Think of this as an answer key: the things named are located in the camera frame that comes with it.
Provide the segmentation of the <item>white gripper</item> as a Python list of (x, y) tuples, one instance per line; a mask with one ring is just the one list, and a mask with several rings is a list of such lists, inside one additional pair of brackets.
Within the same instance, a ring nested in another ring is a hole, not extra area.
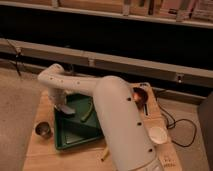
[(50, 89), (49, 99), (54, 104), (55, 108), (67, 115), (74, 115), (75, 110), (67, 106), (66, 92), (62, 89)]

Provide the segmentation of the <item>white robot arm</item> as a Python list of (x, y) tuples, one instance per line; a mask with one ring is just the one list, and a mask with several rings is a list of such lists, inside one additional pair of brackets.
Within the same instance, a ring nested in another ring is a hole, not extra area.
[(112, 160), (118, 171), (164, 171), (133, 98), (131, 85), (118, 76), (63, 75), (53, 64), (38, 75), (49, 88), (91, 96)]

